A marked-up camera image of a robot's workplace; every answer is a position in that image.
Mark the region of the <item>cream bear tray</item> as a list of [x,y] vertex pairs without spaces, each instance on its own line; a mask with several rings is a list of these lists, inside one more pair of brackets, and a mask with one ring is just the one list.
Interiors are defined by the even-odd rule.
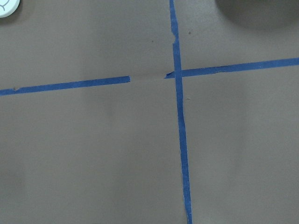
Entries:
[[13,14],[20,4],[20,0],[0,0],[0,18]]

